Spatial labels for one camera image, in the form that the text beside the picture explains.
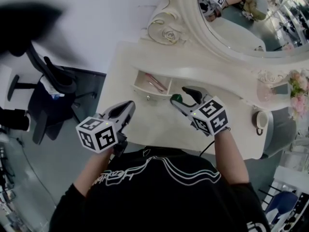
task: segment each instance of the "black cable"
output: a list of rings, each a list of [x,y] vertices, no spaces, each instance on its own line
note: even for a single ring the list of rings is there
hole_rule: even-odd
[[[199,157],[201,157],[203,155],[203,153],[214,143],[214,141],[212,141],[200,154]]]
[[[28,164],[29,164],[30,169],[34,172],[34,174],[35,174],[35,176],[37,177],[38,181],[41,183],[41,185],[43,186],[43,188],[47,191],[47,193],[49,194],[51,200],[52,200],[53,203],[54,203],[54,206],[56,207],[57,204],[56,204],[56,202],[55,202],[55,200],[54,200],[52,194],[50,193],[50,191],[47,189],[47,187],[43,184],[43,182],[40,180],[40,178],[38,177],[38,175],[37,175],[36,172],[34,171],[32,165],[31,165],[31,163],[30,163],[30,161],[29,161],[29,159],[28,159],[28,157],[27,157],[27,155],[26,155],[26,153],[25,153],[25,150],[24,150],[24,147],[25,147],[25,146],[24,146],[24,143],[23,143],[22,139],[20,140],[19,138],[16,138],[16,140],[17,140],[17,142],[18,142],[18,143],[20,144],[20,146],[21,146],[21,149],[22,149],[23,154],[24,154],[24,156],[25,156],[25,158],[26,158],[26,160],[27,160],[27,162],[28,162]]]

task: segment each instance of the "black chair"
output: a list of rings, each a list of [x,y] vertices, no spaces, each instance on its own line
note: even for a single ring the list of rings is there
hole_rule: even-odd
[[[75,102],[76,99],[87,95],[91,95],[95,99],[97,94],[95,92],[88,92],[76,96],[76,77],[72,73],[66,71],[61,66],[53,65],[48,57],[44,57],[44,63],[32,44],[30,44],[26,54],[33,66],[43,73],[53,87],[59,93],[65,94],[64,97],[54,100],[41,82],[38,84],[19,83],[19,76],[16,75],[14,77],[8,91],[8,100],[12,98],[15,89],[34,89],[28,105],[28,111],[31,118],[37,123],[33,134],[33,142],[39,145],[45,134],[51,140],[55,140],[65,120],[74,117],[80,123],[72,109],[72,105],[74,104],[78,108],[80,104]]]

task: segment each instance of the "gray floor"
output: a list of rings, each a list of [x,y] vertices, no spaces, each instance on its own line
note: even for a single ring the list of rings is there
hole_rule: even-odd
[[[222,17],[246,28],[256,37],[264,41],[266,51],[274,51],[281,46],[271,20],[258,22],[248,20],[241,14],[241,10],[234,6],[229,6],[224,9]]]
[[[88,92],[94,88],[102,88],[104,78],[79,74],[79,91]],[[97,99],[85,97],[79,102],[81,107],[77,111],[80,120],[91,116],[96,110]],[[15,193],[17,198],[14,204],[26,224],[34,231],[48,231],[48,222],[55,210],[61,196],[75,180],[91,152],[82,148],[75,126],[74,119],[64,123],[63,128],[55,141],[44,137],[41,145],[32,142],[34,123],[30,132],[12,131],[11,136],[19,137],[24,142],[24,152],[15,139],[6,146],[9,161],[15,172]],[[126,152],[142,148],[141,145],[130,144]],[[48,192],[39,182],[38,178],[29,166],[27,159],[41,182],[46,186]],[[213,155],[204,154],[204,158],[215,164]],[[267,160],[247,160],[249,175],[253,187],[266,189],[273,180],[274,171],[279,164],[280,155]]]

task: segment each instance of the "table top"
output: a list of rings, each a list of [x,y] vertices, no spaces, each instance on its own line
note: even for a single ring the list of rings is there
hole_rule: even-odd
[[[133,100],[136,104],[135,114],[124,133],[128,141],[152,146],[165,146],[194,151],[203,151],[214,137],[206,137],[201,131],[190,126],[190,121],[178,112],[169,102],[147,101],[134,92],[134,83],[138,70],[130,66],[127,57],[131,54],[127,44],[119,44],[107,73],[97,112],[119,102]],[[251,123],[255,110],[242,102],[240,97],[215,86],[196,81],[174,79],[175,93],[183,96],[183,102],[193,104],[193,99],[186,95],[181,87],[195,85],[205,87],[213,96],[218,96],[227,106],[229,126],[240,153],[244,159],[259,159],[262,156],[267,129],[261,136]],[[214,145],[207,153],[214,154]]]

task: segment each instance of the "white vanity table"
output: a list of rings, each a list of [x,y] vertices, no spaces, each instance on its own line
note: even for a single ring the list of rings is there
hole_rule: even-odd
[[[222,23],[218,20],[212,25],[224,29]],[[235,35],[224,37],[219,33],[220,29],[214,30],[211,23],[205,22],[197,0],[162,0],[147,29],[141,32],[140,41],[119,43],[97,112],[133,100],[136,112],[125,129],[130,142],[202,151],[213,137],[205,137],[191,127],[190,121],[172,107],[169,99],[178,93],[185,103],[193,104],[193,99],[181,87],[205,87],[225,103],[231,132],[242,157],[259,159],[267,130],[261,136],[256,134],[252,114],[290,105],[289,95],[269,92],[282,83],[290,70],[308,65],[309,49],[304,46],[288,53],[258,52],[253,48],[261,43],[259,40],[242,39],[242,43],[235,45],[228,41],[237,39]],[[167,92],[160,94],[147,87],[142,81],[144,73],[164,83]],[[214,154],[214,147],[207,153]]]

